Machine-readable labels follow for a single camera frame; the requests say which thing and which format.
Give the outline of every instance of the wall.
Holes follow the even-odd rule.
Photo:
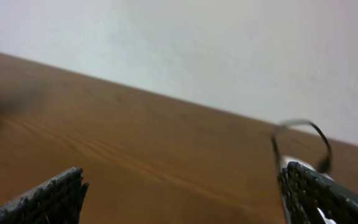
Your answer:
[[[358,144],[358,1],[0,0],[0,52]]]

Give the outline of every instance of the brown wooden surface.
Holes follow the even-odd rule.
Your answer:
[[[271,129],[0,54],[0,205],[76,166],[82,223],[283,223]],[[295,131],[280,144],[312,164],[324,152]],[[358,147],[332,145],[332,176],[358,193]]]

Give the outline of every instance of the wooden table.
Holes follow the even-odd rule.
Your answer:
[[[284,223],[272,127],[0,54],[0,205],[75,166],[81,223]],[[358,193],[358,147],[331,143],[332,176]],[[280,145],[324,155],[296,131]]]

